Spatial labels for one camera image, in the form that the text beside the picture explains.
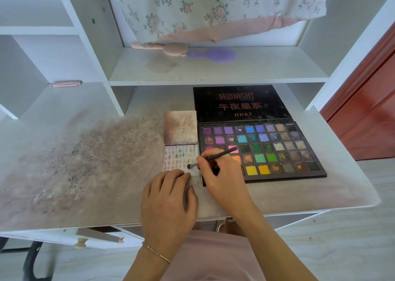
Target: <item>hand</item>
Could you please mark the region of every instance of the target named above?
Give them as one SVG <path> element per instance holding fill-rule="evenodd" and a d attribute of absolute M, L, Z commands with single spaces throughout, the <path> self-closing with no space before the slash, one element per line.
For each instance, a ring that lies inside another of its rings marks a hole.
<path fill-rule="evenodd" d="M 229 154 L 207 162 L 205 158 L 218 154 L 223 150 L 215 148 L 204 151 L 197 157 L 199 169 L 204 177 L 210 195 L 225 208 L 235 219 L 248 213 L 248 209 L 254 206 L 247 186 L 241 173 L 240 163 Z M 212 168 L 219 167 L 217 176 Z"/>
<path fill-rule="evenodd" d="M 198 198 L 192 186 L 187 190 L 188 206 L 182 203 L 185 184 L 191 174 L 164 171 L 147 184 L 141 204 L 141 225 L 145 243 L 172 260 L 192 230 L 198 212 Z"/>

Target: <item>pink curtain trim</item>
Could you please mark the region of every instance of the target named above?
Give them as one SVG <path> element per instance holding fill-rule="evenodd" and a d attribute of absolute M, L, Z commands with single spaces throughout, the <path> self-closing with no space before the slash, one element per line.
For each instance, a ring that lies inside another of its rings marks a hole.
<path fill-rule="evenodd" d="M 264 33 L 271 29 L 283 28 L 293 25 L 301 19 L 290 19 L 278 16 L 243 19 L 235 22 L 221 22 L 216 26 L 199 28 L 160 37 L 155 43 L 161 42 L 206 42 L 219 41 L 250 34 Z"/>

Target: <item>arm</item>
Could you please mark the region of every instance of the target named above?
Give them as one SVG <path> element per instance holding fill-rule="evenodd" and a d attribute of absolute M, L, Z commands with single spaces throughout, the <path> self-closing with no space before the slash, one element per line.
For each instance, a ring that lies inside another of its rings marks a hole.
<path fill-rule="evenodd" d="M 190 177 L 191 174 L 181 170 L 165 171 L 155 176 L 143 192 L 141 226 L 144 242 L 170 261 L 196 222 L 198 198 L 192 186 L 186 193 L 186 210 L 182 203 L 185 184 Z M 158 281 L 169 265 L 148 248 L 141 247 L 124 281 Z"/>
<path fill-rule="evenodd" d="M 222 150 L 211 149 L 198 157 L 199 168 L 211 196 L 236 220 L 246 234 L 267 281 L 318 281 L 274 231 L 254 204 L 240 170 L 229 154 L 208 163 L 205 158 Z M 220 168 L 215 176 L 211 170 Z"/>

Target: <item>wooden knob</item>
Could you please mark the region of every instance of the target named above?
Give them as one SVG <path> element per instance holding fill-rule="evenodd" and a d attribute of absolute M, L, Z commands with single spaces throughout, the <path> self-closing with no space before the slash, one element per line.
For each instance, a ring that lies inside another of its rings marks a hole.
<path fill-rule="evenodd" d="M 86 243 L 87 240 L 88 240 L 87 238 L 79 238 L 78 242 L 74 245 L 74 247 L 76 249 L 86 248 L 86 244 L 85 243 Z"/>

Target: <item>person's left hand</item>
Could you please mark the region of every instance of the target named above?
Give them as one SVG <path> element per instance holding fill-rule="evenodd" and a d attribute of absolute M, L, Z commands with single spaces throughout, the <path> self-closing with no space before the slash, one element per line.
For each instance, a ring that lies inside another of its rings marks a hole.
<path fill-rule="evenodd" d="M 185 184 L 191 174 L 164 171 L 144 188 L 141 225 L 145 244 L 172 260 L 192 230 L 198 214 L 198 198 L 192 186 L 187 190 L 188 206 L 182 203 Z"/>

